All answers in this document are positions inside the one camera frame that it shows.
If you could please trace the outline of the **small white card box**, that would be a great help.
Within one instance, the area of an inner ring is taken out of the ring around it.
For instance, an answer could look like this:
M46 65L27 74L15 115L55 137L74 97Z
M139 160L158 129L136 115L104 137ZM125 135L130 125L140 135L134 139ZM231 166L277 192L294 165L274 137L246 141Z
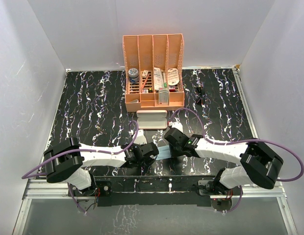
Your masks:
M149 71L148 71L148 70L143 70L143 71L142 71L142 77L143 77L143 78L146 78L146 77L148 76L148 74L149 74Z

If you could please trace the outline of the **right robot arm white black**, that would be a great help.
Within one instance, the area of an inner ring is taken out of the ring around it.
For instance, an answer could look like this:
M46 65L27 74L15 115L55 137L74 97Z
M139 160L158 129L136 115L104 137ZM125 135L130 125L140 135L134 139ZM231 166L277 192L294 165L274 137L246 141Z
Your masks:
M248 184L273 189L283 165L283 159L274 150L256 140L230 144L196 134L188 137L177 128L170 128L164 138L169 143L172 157L213 158L237 165L221 168L214 180L194 186L206 194L226 194L235 187Z

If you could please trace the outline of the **white tube package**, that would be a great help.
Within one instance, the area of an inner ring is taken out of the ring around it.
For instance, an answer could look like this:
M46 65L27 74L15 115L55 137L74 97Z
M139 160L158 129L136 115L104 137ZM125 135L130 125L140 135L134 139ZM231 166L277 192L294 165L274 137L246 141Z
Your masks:
M156 91L163 88L163 77L160 68L153 68L153 84Z

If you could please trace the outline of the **blue cleaning cloth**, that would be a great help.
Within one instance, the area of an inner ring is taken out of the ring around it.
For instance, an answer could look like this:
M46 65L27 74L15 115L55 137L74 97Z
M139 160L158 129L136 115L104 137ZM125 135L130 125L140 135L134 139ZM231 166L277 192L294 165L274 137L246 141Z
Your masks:
M171 152L170 152L170 147L168 145L158 147L157 149L159 151L159 153L156 157L157 161L164 160L164 159L169 159L169 158L172 157Z

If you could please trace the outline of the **grey white small box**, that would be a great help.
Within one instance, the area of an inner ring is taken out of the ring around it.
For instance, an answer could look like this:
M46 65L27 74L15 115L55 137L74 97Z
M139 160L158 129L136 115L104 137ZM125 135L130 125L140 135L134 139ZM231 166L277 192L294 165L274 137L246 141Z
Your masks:
M169 104L169 90L168 88L159 88L158 90L158 104L168 105Z

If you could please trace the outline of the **blue white round tin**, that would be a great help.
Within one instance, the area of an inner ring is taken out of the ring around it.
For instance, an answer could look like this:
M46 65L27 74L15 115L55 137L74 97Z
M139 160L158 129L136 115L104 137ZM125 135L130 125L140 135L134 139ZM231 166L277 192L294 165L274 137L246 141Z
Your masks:
M131 68L128 70L128 78L130 83L139 83L140 76L137 68Z

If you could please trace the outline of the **oval beige tag package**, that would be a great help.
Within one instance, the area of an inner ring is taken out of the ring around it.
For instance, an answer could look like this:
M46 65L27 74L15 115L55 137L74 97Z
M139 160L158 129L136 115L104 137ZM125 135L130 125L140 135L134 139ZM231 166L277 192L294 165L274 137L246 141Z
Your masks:
M171 68L168 70L167 81L169 86L175 86L179 83L178 69Z

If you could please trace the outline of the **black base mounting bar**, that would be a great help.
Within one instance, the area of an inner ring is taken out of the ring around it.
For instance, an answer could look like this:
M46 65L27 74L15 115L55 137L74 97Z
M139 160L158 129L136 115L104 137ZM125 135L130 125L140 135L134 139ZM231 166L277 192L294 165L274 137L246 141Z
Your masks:
M90 199L97 207L120 205L196 205L229 210L240 194L239 188L222 194L205 192L212 177L204 176L115 176L96 177L95 187L80 191L70 186L78 201Z

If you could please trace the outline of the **pink glasses case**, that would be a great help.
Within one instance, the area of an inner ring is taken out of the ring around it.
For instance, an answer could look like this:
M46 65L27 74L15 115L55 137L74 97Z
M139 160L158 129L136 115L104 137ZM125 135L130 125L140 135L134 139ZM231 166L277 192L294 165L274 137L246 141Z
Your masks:
M139 110L136 115L140 129L164 130L167 128L166 110Z

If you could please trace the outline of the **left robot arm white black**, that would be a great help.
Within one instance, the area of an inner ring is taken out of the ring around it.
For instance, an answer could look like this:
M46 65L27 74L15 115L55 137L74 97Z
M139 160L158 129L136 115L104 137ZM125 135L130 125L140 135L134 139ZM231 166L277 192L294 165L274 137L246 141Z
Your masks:
M66 182L92 195L96 191L94 176L87 170L91 166L134 168L150 166L155 162L159 150L152 143L96 147L79 143L69 138L44 152L45 171L48 183Z

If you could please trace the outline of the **black sunglasses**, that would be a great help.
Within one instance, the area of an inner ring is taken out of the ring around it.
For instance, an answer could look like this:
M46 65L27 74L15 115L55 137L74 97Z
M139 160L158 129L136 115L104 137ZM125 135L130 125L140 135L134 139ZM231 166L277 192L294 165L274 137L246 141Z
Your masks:
M203 103L205 102L205 91L204 91L204 87L202 85L197 86L196 87L196 91L198 94L198 99L196 101L197 105L203 105Z

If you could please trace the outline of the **red pencil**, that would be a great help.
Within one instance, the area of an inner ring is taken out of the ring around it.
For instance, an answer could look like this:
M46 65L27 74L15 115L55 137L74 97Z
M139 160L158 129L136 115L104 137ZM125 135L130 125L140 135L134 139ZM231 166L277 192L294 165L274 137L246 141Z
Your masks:
M146 85L148 79L150 78L150 75L151 75L150 73L147 74L147 76L146 76L146 78L145 78L145 80L144 80L144 82L143 82L143 84L142 84L141 90L144 90L144 87L145 87L145 85Z

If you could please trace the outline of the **orange desk organizer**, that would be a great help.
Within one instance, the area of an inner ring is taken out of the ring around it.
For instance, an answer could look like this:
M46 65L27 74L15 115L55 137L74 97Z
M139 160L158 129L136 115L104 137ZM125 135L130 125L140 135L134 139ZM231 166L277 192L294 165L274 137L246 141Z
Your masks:
M185 93L182 81L182 62L184 39L182 34L156 35L125 35L123 36L123 53L126 69L125 104L128 112L139 110L177 110L184 106ZM169 90L169 104L158 104L158 90L154 89L153 68L160 68L163 77L163 88ZM139 83L130 83L128 70L139 70ZM178 69L179 83L169 86L167 81L168 70ZM144 90L141 90L145 78L142 71L148 70L148 79Z

